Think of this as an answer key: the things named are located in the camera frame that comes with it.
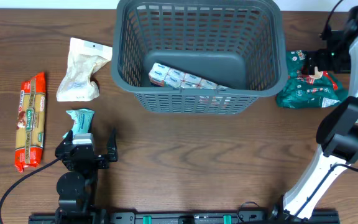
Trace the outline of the green instant coffee bag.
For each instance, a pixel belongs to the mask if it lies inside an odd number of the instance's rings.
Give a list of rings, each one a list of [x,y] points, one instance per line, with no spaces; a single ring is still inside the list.
[[[340,104],[348,91],[327,71],[307,75],[307,53],[302,50],[287,51],[288,81],[277,94],[276,103],[281,108],[327,108]]]

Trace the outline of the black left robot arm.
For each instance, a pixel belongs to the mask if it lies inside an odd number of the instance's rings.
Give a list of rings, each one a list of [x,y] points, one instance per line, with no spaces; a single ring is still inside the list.
[[[95,154],[91,133],[74,134],[69,131],[57,146],[55,156],[68,169],[57,182],[58,204],[66,216],[90,216],[98,184],[98,171],[108,169],[118,160],[116,130],[112,130],[107,153]]]

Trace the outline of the white tissue multipack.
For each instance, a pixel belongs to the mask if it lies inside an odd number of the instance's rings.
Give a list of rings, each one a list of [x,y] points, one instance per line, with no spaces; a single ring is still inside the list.
[[[152,84],[160,87],[172,87],[174,89],[197,89],[197,90],[227,90],[229,87],[218,85],[215,82],[206,80],[196,75],[186,73],[160,63],[154,63],[149,71],[149,80]],[[223,96],[199,96],[197,111],[207,107],[208,102],[211,108],[227,108],[234,101],[234,97]]]

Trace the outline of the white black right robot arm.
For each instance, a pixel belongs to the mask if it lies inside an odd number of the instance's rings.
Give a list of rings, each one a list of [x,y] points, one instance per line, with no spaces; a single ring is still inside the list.
[[[352,7],[342,30],[325,24],[325,49],[308,54],[306,72],[350,74],[349,96],[323,119],[316,133],[318,148],[298,182],[270,212],[270,223],[322,223],[326,215],[313,217],[313,210],[335,179],[345,170],[358,172],[358,6]]]

